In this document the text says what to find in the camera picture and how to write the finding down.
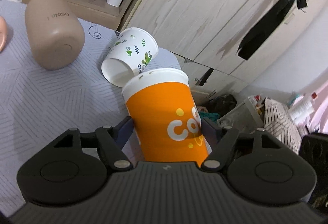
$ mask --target white wall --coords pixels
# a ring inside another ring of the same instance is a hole
[[[328,79],[328,6],[281,57],[240,94],[262,93],[285,102],[292,91],[315,89],[312,87],[318,79],[320,82]]]

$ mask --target beige tumbler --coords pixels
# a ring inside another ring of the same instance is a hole
[[[83,27],[65,0],[31,0],[25,24],[32,55],[43,68],[65,67],[83,48]]]

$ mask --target black ribbon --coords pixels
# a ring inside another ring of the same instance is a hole
[[[248,60],[282,23],[294,2],[295,0],[279,0],[245,35],[239,45],[238,56]],[[306,0],[296,0],[296,3],[298,9],[307,7]]]

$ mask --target paper cup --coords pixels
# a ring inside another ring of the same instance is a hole
[[[208,156],[188,76],[173,68],[144,72],[122,89],[146,161],[196,161]]]
[[[123,87],[140,74],[157,54],[157,43],[149,33],[140,28],[128,28],[119,35],[103,61],[101,71],[107,81]]]

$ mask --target teal object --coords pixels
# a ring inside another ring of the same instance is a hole
[[[216,121],[220,118],[220,115],[218,113],[205,113],[205,112],[198,112],[200,118],[209,118],[210,120],[212,120],[214,123],[216,123]]]

